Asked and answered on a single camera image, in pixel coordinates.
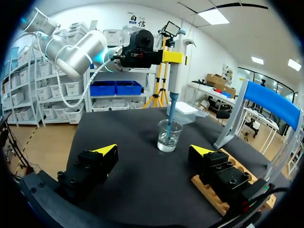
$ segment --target white cable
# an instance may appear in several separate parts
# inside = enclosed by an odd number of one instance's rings
[[[40,42],[39,42],[39,39],[38,39],[38,37],[37,37],[36,34],[34,34],[34,33],[27,33],[27,34],[22,35],[21,37],[26,36],[26,35],[33,35],[33,36],[36,37],[37,42],[38,42],[39,51],[41,52],[42,57],[43,57],[47,62],[51,63],[51,64],[54,66],[54,68],[55,68],[55,70],[56,70],[57,81],[58,81],[58,87],[59,87],[59,92],[60,92],[62,101],[63,101],[63,103],[64,103],[67,107],[69,107],[69,108],[75,108],[75,107],[78,107],[78,106],[80,105],[80,103],[83,101],[83,99],[84,99],[84,97],[85,97],[85,95],[86,95],[86,93],[87,93],[87,91],[88,91],[88,89],[89,89],[89,87],[90,87],[92,81],[94,80],[94,78],[96,77],[96,75],[98,74],[98,72],[99,72],[102,68],[104,68],[104,67],[111,61],[110,59],[107,60],[105,63],[103,63],[103,64],[95,71],[95,73],[92,75],[92,77],[90,78],[89,82],[87,83],[87,85],[86,85],[86,87],[85,87],[85,90],[84,90],[84,92],[82,93],[82,96],[81,96],[80,100],[79,100],[75,105],[71,105],[71,104],[69,104],[69,103],[65,100],[65,98],[64,98],[64,96],[63,96],[62,89],[61,89],[60,77],[59,77],[59,73],[58,73],[56,64],[53,63],[51,60],[49,60],[48,58],[45,57],[45,54],[44,54],[44,53],[42,52],[42,50],[41,50]],[[58,53],[57,53],[57,55],[56,55],[56,57],[55,57],[55,62],[56,62],[56,60],[57,60],[58,55],[60,54],[60,52],[61,52],[63,49],[65,49],[66,47],[71,47],[71,46],[70,46],[70,45],[66,45],[66,46],[62,47],[62,48],[58,51]]]

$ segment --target chair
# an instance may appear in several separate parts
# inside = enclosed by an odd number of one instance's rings
[[[228,122],[217,141],[213,144],[216,149],[223,147],[226,143],[233,139],[234,134],[242,122],[246,100],[252,101],[257,105],[273,112],[293,129],[278,154],[267,166],[263,178],[270,183],[281,172],[282,168],[287,163],[287,160],[290,157],[296,143],[298,143],[303,119],[303,111],[274,91],[250,82],[248,79],[244,79],[231,117],[228,119]]]
[[[222,126],[224,126],[223,121],[229,119],[229,117],[230,117],[230,113],[227,110],[218,110],[217,118],[218,121],[219,119],[222,119]]]

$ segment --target water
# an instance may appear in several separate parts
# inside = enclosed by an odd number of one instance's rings
[[[175,135],[168,137],[166,132],[158,137],[157,147],[162,152],[172,152],[175,150],[177,138]]]

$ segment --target desk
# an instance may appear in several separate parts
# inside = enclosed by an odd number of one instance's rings
[[[197,83],[194,83],[194,82],[189,82],[188,86],[192,87],[194,89],[198,89],[198,90],[204,92],[205,94],[207,94],[209,96],[216,97],[218,100],[220,100],[222,102],[225,102],[228,105],[234,106],[236,104],[235,99],[227,98],[223,94],[215,92],[212,89],[212,87],[210,87],[210,86],[200,85],[200,84],[197,84]]]
[[[82,150],[113,143],[118,145],[119,161],[80,208],[106,219],[150,226],[207,228],[221,219],[191,182],[196,173],[187,159],[190,144],[214,150],[212,145],[223,127],[209,117],[197,117],[184,125],[175,151],[163,153],[157,149],[157,123],[166,118],[166,108],[83,114],[67,167],[74,165]],[[264,173],[268,160],[239,137],[224,149],[257,177]],[[279,174],[274,184],[286,187],[289,181]],[[275,196],[279,202],[282,195]]]
[[[242,128],[243,128],[243,126],[244,126],[244,124],[245,124],[247,115],[252,116],[254,119],[260,120],[260,122],[261,122],[262,124],[264,124],[265,126],[270,127],[270,129],[271,129],[270,132],[269,132],[269,135],[268,135],[267,139],[265,140],[265,142],[264,142],[262,148],[260,149],[260,152],[261,152],[262,154],[264,154],[264,153],[267,151],[267,149],[268,149],[270,143],[272,142],[272,140],[273,140],[273,138],[274,138],[274,136],[275,136],[275,134],[276,134],[276,131],[279,130],[279,127],[278,127],[278,125],[277,125],[275,122],[273,122],[272,120],[266,119],[263,115],[261,115],[260,113],[258,113],[256,110],[252,110],[251,108],[247,108],[247,107],[245,107],[244,110],[245,110],[245,113],[244,113],[244,116],[243,116],[243,120],[242,120],[242,122],[241,122],[241,124],[240,124],[240,127],[239,127],[239,129],[238,129],[236,135],[239,135],[239,134],[241,133]],[[268,141],[268,139],[269,139],[271,133],[273,133],[273,135],[271,136],[271,138],[270,138],[270,140],[269,140],[269,142],[268,142],[266,148],[264,149],[264,147],[265,147],[265,145],[266,145],[266,143],[267,143],[267,141]]]

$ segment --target yellow tripod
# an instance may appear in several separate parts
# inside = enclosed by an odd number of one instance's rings
[[[166,40],[167,38],[164,36],[163,41],[162,41],[162,50],[164,50],[166,48]],[[159,103],[160,107],[162,107],[162,102],[163,102],[163,93],[165,92],[165,97],[166,97],[166,101],[168,103],[168,98],[167,98],[167,94],[166,94],[166,90],[164,88],[164,84],[162,84],[162,88],[158,91],[159,88],[159,83],[160,83],[160,76],[161,76],[161,72],[162,72],[162,63],[159,65],[158,67],[158,72],[157,72],[157,77],[156,77],[156,87],[155,87],[155,93],[152,95],[152,97],[144,104],[144,106],[142,108],[146,108],[153,100],[153,107],[157,107],[157,102]],[[164,82],[166,81],[166,77],[167,77],[167,70],[168,70],[168,63],[165,64],[165,76],[164,76]]]

